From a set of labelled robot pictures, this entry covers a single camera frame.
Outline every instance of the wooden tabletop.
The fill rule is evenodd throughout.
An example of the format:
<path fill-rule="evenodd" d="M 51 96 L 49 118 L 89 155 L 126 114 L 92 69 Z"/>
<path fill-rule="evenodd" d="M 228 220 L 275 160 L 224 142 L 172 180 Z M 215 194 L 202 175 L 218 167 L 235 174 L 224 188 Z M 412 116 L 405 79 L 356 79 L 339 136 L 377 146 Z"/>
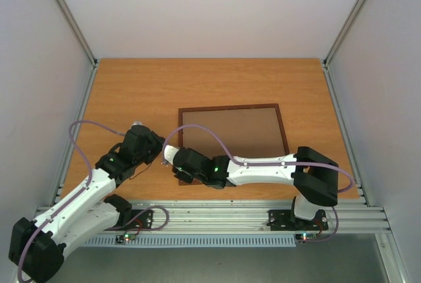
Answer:
<path fill-rule="evenodd" d="M 312 147 L 350 172 L 330 94 L 318 59 L 102 59 L 84 118 L 125 132 L 133 121 L 162 137 L 178 125 L 178 109 L 278 103 L 290 151 Z M 83 124 L 78 144 L 94 165 L 122 137 Z M 177 145 L 177 136 L 171 144 Z M 87 175 L 74 153 L 63 195 Z M 348 184 L 339 177 L 339 187 Z M 215 190 L 179 186 L 157 159 L 116 193 L 126 199 L 292 199 L 293 186 L 249 184 Z M 357 198 L 357 190 L 340 194 Z"/>

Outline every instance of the purple cable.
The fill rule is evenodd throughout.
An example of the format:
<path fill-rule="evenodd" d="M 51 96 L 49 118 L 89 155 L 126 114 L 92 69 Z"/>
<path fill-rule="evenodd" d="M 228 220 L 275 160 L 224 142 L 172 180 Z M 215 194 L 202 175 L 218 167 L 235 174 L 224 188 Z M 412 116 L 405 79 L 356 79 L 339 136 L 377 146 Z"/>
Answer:
<path fill-rule="evenodd" d="M 337 211 L 335 210 L 335 207 L 333 206 L 332 206 L 332 209 L 335 214 L 336 225 L 335 225 L 334 231 L 328 237 L 323 238 L 323 239 L 298 240 L 298 242 L 328 242 L 329 240 L 331 240 L 336 235 L 337 230 L 339 229 L 339 217 L 337 215 Z"/>
<path fill-rule="evenodd" d="M 133 221 L 135 221 L 136 218 L 138 218 L 140 215 L 144 214 L 145 212 L 147 212 L 150 209 L 160 209 L 161 211 L 163 211 L 165 213 L 165 221 L 159 227 L 145 229 L 145 230 L 148 231 L 148 232 L 155 232 L 157 230 L 163 229 L 168 224 L 168 222 L 170 221 L 170 212 L 168 212 L 167 209 L 165 207 L 161 206 L 161 205 L 154 205 L 154 206 L 147 207 L 146 209 L 140 211 L 131 220 L 129 220 L 123 227 L 119 227 L 119 226 L 111 227 L 111 228 L 108 228 L 107 230 L 118 230 L 118 229 L 124 228 L 127 225 L 131 224 Z"/>
<path fill-rule="evenodd" d="M 77 121 L 73 122 L 69 126 L 69 128 L 68 128 L 68 137 L 70 138 L 70 143 L 72 143 L 72 145 L 74 146 L 74 148 L 76 149 L 76 151 L 80 154 L 80 156 L 82 157 L 82 159 L 84 160 L 84 162 L 85 162 L 85 164 L 86 164 L 86 166 L 88 168 L 88 179 L 87 179 L 87 182 L 86 182 L 86 187 L 88 187 L 91 184 L 91 181 L 92 181 L 92 168 L 91 168 L 91 164 L 89 163 L 89 160 L 85 156 L 84 152 L 79 148 L 78 144 L 74 140 L 73 133 L 72 133 L 73 127 L 75 127 L 75 125 L 81 124 L 81 123 L 93 124 L 93 125 L 102 127 L 105 130 L 108 130 L 109 132 L 112 132 L 112 133 L 117 134 L 117 135 L 120 135 L 120 136 L 124 136 L 124 133 L 117 132 L 116 130 L 113 130 L 112 128 L 109 128 L 108 126 L 105 126 L 105 125 L 103 125 L 101 123 L 98 123 L 98 122 L 95 122 L 93 120 L 77 120 Z M 77 191 L 69 200 L 66 201 L 66 203 L 64 203 L 63 205 L 61 205 L 53 214 L 51 214 L 51 218 L 53 219 L 54 217 L 56 217 L 63 209 L 65 209 L 67 206 L 69 206 L 85 190 L 86 190 L 85 188 L 82 188 L 79 191 Z M 19 259 L 19 263 L 18 263 L 18 281 L 20 283 L 29 283 L 29 282 L 32 282 L 32 280 L 25 281 L 23 279 L 23 277 L 22 277 L 22 268 L 23 268 L 23 265 L 24 265 L 24 260 L 25 260 L 26 254 L 28 253 L 29 247 L 31 246 L 33 240 L 43 230 L 43 228 L 48 224 L 48 222 L 49 221 L 46 220 L 45 222 L 43 222 L 36 229 L 36 231 L 32 234 L 32 236 L 30 237 L 30 239 L 26 242 L 26 245 L 25 245 L 25 247 L 24 247 L 24 249 L 22 251 L 22 254 L 20 255 L 20 259 Z"/>
<path fill-rule="evenodd" d="M 230 160 L 235 163 L 236 165 L 239 166 L 244 166 L 244 167 L 273 167 L 273 166 L 304 166 L 304 167 L 322 167 L 322 168 L 328 168 L 328 169 L 332 169 L 332 170 L 336 170 L 340 173 L 343 173 L 344 175 L 346 175 L 346 177 L 348 177 L 349 179 L 349 185 L 346 188 L 340 189 L 337 192 L 338 193 L 343 193 L 346 192 L 348 190 L 350 190 L 354 185 L 354 178 L 345 170 L 343 170 L 342 168 L 338 168 L 332 165 L 328 165 L 326 163 L 310 163 L 310 162 L 302 162 L 302 161 L 276 161 L 273 163 L 242 163 L 241 161 L 236 160 L 232 154 L 230 153 L 230 151 L 228 150 L 228 148 L 225 146 L 225 144 L 222 142 L 222 140 L 211 130 L 209 130 L 208 128 L 198 125 L 198 124 L 186 124 L 183 126 L 180 126 L 178 128 L 176 128 L 175 130 L 173 130 L 171 132 L 171 134 L 165 139 L 164 141 L 164 145 L 162 147 L 162 162 L 164 164 L 167 164 L 168 162 L 165 160 L 165 147 L 168 145 L 171 137 L 178 131 L 184 129 L 184 128 L 189 128 L 189 127 L 196 127 L 196 128 L 200 128 L 202 130 L 205 130 L 206 132 L 208 132 L 210 135 L 212 135 L 217 142 L 221 145 L 221 147 L 223 148 L 223 150 L 225 151 L 225 153 L 227 154 L 227 156 L 230 158 Z"/>

